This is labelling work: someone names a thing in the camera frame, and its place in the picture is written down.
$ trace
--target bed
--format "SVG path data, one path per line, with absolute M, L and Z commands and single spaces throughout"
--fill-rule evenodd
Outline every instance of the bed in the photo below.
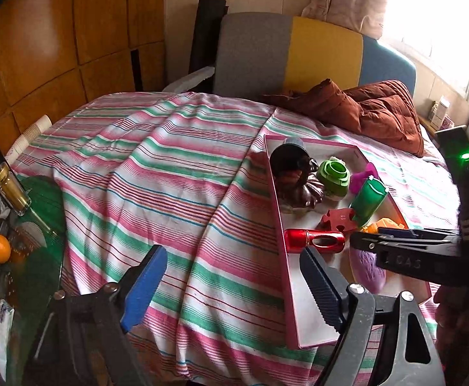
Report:
M 94 292 L 152 245 L 165 246 L 167 272 L 143 324 L 129 334 L 163 381 L 313 384 L 333 349 L 284 345 L 264 135 L 355 144 L 410 227 L 456 227 L 457 191 L 427 134 L 429 154 L 420 159 L 246 99 L 103 96 L 55 123 L 14 164 L 20 175 L 51 176 L 63 189 L 67 291 Z M 421 308 L 434 334 L 434 305 Z M 378 337 L 375 331 L 357 384 L 370 376 Z

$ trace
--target brown decorative object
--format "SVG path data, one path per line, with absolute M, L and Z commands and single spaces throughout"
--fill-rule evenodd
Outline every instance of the brown decorative object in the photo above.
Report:
M 74 0 L 79 63 L 127 49 L 127 0 Z
M 164 84 L 165 44 L 149 43 L 138 48 L 140 54 L 141 81 L 144 91 L 161 91 Z
M 275 178 L 277 199 L 292 208 L 313 209 L 322 203 L 324 185 L 318 181 L 318 164 L 312 158 L 302 162 L 301 170 L 287 171 Z
M 131 48 L 164 40 L 163 0 L 128 0 Z
M 81 73 L 89 101 L 112 92 L 135 90 L 128 50 L 82 65 Z
M 48 115 L 55 123 L 83 104 L 86 104 L 86 97 L 81 77 L 79 70 L 74 69 L 20 100 L 13 107 L 13 115 L 23 132 L 42 115 Z
M 76 66 L 72 0 L 2 3 L 0 72 L 11 105 Z

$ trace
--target green glass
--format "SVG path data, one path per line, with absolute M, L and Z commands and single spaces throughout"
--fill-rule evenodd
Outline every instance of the green glass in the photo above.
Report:
M 364 226 L 384 201 L 388 188 L 373 175 L 368 177 L 349 207 L 354 209 L 354 220 Z
M 322 162 L 317 178 L 325 186 L 327 197 L 341 200 L 347 195 L 350 173 L 342 160 L 331 157 Z
M 33 249 L 21 262 L 13 262 L 15 314 L 7 346 L 6 384 L 19 386 L 25 362 L 47 304 L 59 290 L 66 244 L 63 193 L 45 176 L 21 179 L 31 199 L 25 214 L 10 213 L 10 224 Z

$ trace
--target purple round object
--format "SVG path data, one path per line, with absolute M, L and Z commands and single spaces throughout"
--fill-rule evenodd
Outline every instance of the purple round object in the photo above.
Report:
M 365 286 L 370 293 L 379 293 L 386 283 L 386 270 L 377 267 L 376 255 L 350 247 L 348 257 L 354 280 Z

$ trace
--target paper label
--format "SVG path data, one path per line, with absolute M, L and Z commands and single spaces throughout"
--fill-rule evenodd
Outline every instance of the paper label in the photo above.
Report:
M 7 343 L 15 310 L 4 300 L 0 300 L 0 375 L 6 380 Z

